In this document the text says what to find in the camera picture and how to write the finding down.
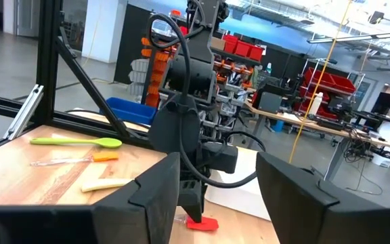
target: red bin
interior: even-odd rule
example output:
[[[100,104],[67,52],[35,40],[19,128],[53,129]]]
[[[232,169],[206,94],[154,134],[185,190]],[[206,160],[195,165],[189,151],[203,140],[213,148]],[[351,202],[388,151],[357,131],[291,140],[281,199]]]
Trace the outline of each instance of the red bin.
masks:
[[[226,35],[223,37],[223,39],[225,40],[225,47],[223,50],[233,54],[234,50],[236,49],[238,38],[235,36]]]
[[[242,57],[247,57],[251,47],[252,47],[251,44],[239,40],[237,41],[236,51],[234,51],[234,54]]]
[[[257,47],[257,46],[252,46],[251,50],[249,50],[249,55],[248,58],[251,60],[256,60],[258,62],[261,61],[261,57],[263,55],[264,48],[262,47]]]

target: workbench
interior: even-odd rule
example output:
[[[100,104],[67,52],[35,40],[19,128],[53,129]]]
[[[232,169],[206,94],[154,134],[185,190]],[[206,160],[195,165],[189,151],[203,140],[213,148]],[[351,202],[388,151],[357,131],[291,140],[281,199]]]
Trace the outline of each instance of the workbench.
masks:
[[[135,178],[165,157],[164,153],[128,144],[123,144],[118,149],[92,145],[29,144],[30,139],[38,137],[93,139],[84,134],[42,125],[0,146],[0,205],[92,204],[116,189],[82,193],[81,185],[85,181],[98,178]],[[119,153],[118,161],[30,166],[34,161],[65,157],[81,158],[97,151],[109,150]],[[183,210],[178,207],[177,213],[182,214]],[[194,231],[175,222],[170,243],[279,243],[272,223],[267,220],[208,201],[205,202],[204,215],[217,219],[219,230],[212,233]]]
[[[258,110],[256,108],[252,107],[252,103],[249,102],[248,100],[245,101],[244,103],[246,104],[246,106],[248,107],[248,109],[252,113],[259,115],[257,123],[255,124],[255,128],[253,130],[253,135],[257,136],[258,138],[261,138],[261,131],[264,127],[263,124],[264,124],[266,117],[270,118],[270,119],[281,120],[281,121],[291,123],[293,125],[298,125],[298,126],[301,126],[303,124],[303,126],[308,128],[308,129],[313,129],[313,130],[320,131],[323,133],[332,134],[335,136],[342,137],[343,139],[337,144],[337,147],[335,148],[335,152],[330,160],[328,170],[324,174],[325,180],[332,180],[335,177],[335,175],[338,172],[339,167],[341,166],[341,161],[343,158],[343,151],[341,150],[341,145],[347,144],[350,141],[350,139],[355,138],[354,136],[352,136],[352,138],[350,138],[351,135],[348,131],[344,131],[344,130],[338,131],[335,129],[329,129],[326,127],[322,127],[322,126],[317,125],[317,123],[315,121],[311,121],[309,119],[307,119],[305,122],[303,122],[303,117],[298,118],[296,115],[293,115],[293,114],[288,114],[288,113],[274,114],[274,113],[261,111],[261,110]],[[381,140],[378,140],[376,138],[363,138],[363,141],[369,142],[375,146],[387,146],[390,148],[390,139],[386,139],[385,141],[381,141]],[[248,143],[248,148],[252,148],[252,145],[253,145],[253,141],[251,140]]]

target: green spatula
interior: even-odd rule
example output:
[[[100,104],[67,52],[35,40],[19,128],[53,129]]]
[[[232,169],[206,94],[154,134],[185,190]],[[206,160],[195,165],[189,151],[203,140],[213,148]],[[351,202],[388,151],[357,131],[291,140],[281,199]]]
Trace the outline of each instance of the green spatula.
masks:
[[[106,148],[117,148],[122,142],[114,138],[100,138],[94,140],[81,140],[71,138],[34,138],[30,140],[35,145],[63,145],[63,144],[97,144]]]

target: black aluminum frame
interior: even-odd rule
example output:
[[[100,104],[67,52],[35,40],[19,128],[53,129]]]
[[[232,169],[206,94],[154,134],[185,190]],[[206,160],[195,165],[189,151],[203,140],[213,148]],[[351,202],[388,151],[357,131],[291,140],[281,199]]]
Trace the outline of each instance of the black aluminum frame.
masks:
[[[152,149],[150,142],[142,139],[147,137],[147,133],[137,131],[136,134],[139,136],[132,136],[128,133],[124,123],[118,120],[93,81],[72,56],[63,42],[63,38],[59,37],[58,33],[62,22],[62,0],[42,1],[40,8],[36,84],[43,86],[43,97],[32,116],[32,124],[23,133],[40,125],[49,125],[90,136],[117,138],[125,144]],[[109,123],[55,111],[58,55],[67,63]],[[0,98],[0,115],[14,118],[21,107],[21,102]],[[9,140],[1,139],[0,146],[7,142]]]

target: white wall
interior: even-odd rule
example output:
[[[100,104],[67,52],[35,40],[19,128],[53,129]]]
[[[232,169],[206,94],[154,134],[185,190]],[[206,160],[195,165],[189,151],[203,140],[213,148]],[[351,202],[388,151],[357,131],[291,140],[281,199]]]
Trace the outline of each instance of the white wall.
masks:
[[[3,0],[3,31],[14,34],[14,0]]]
[[[82,56],[116,62],[126,4],[127,0],[88,0]]]

